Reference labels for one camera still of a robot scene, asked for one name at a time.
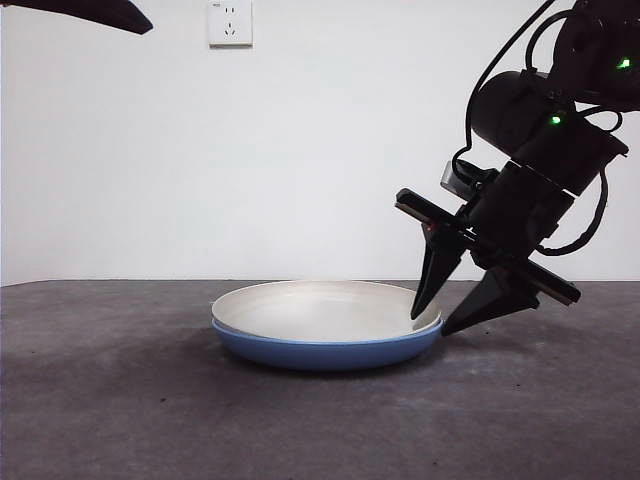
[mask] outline electrical outlet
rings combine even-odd
[[[253,45],[252,0],[211,0],[209,47]]]

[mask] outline gray table surface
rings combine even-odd
[[[225,351],[209,302],[249,283],[3,288],[2,478],[640,478],[640,283],[346,374]]]

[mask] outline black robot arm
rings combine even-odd
[[[516,32],[487,68],[467,110],[467,145],[445,170],[441,185],[466,201],[449,214],[410,190],[396,206],[423,224],[426,253],[412,316],[434,298],[469,250],[486,270],[483,280],[447,319],[443,334],[479,322],[537,308],[540,292],[570,305],[580,292],[536,265],[534,251],[561,255],[576,251],[595,234],[606,205],[604,170],[628,147],[612,135],[622,112],[640,109],[640,3],[581,0],[534,31],[522,72],[504,72],[486,81],[515,40],[542,16],[545,2]],[[564,21],[549,73],[533,65],[536,43],[546,29]],[[576,103],[594,107],[578,111]],[[612,111],[616,127],[603,130],[587,117]],[[471,130],[510,157],[501,171],[482,170],[462,160],[471,150]],[[541,242],[575,198],[600,176],[602,197],[590,228],[572,245],[549,249]]]
[[[139,34],[153,28],[149,19],[128,0],[11,0],[1,3],[63,13]]]

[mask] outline green led light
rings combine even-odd
[[[620,60],[620,63],[616,65],[616,68],[618,70],[624,70],[629,67],[631,67],[631,59],[629,57],[624,57],[622,60]]]

